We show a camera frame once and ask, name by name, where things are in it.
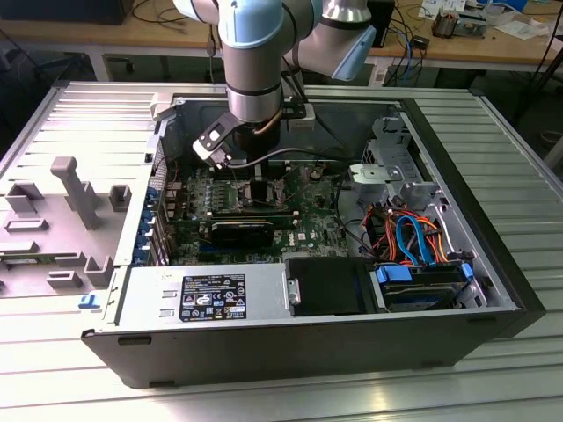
paper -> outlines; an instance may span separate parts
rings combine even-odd
[[[524,24],[523,22],[517,20],[496,26],[495,28],[507,33],[508,35],[519,38],[520,40],[529,40],[542,32],[542,28],[538,26]]]
[[[441,7],[445,11],[462,12],[465,9],[467,0],[424,0],[419,11],[419,18],[436,19],[436,15]]]

black label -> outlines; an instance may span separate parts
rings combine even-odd
[[[246,319],[245,275],[184,277],[179,319],[191,323]]]

blue cable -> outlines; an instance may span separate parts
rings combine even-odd
[[[397,244],[399,249],[405,254],[406,257],[408,257],[411,261],[413,261],[414,265],[417,266],[419,264],[419,261],[416,259],[416,257],[411,252],[409,252],[408,249],[405,247],[405,242],[403,241],[402,226],[403,223],[407,221],[413,224],[414,233],[418,238],[420,256],[422,257],[422,261],[424,261],[426,264],[430,266],[435,265],[435,261],[432,259],[432,255],[430,255],[430,251],[426,247],[426,242],[425,242],[424,232],[422,231],[422,227],[420,226],[419,222],[416,221],[416,218],[410,215],[403,215],[401,218],[397,220],[397,227],[395,228],[395,233],[397,236]]]
[[[411,49],[411,43],[408,42],[408,38],[406,37],[405,33],[403,33],[402,31],[400,31],[399,29],[395,29],[393,32],[397,33],[398,35],[400,35],[401,37],[403,37],[403,40],[405,41],[405,45],[406,45],[406,52],[408,55],[408,62],[406,63],[406,72],[403,75],[403,77],[401,78],[403,83],[406,82],[408,79],[408,74],[411,72],[411,62],[413,61],[413,50]]]

green circuit board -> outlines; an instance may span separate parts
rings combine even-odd
[[[248,200],[248,181],[234,173],[229,179],[198,170],[181,180],[167,197],[175,239],[171,265],[276,263],[301,256],[346,256],[346,239],[339,231],[333,202],[337,177],[322,166],[291,165],[269,183],[266,201]],[[275,226],[271,246],[217,249],[209,241],[213,222],[246,220]]]

computer case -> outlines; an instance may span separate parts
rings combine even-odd
[[[4,20],[41,20],[121,25],[135,0],[0,0]]]
[[[371,12],[371,25],[377,31],[373,47],[381,48],[384,46],[387,29],[395,9],[395,0],[369,0],[368,9]]]

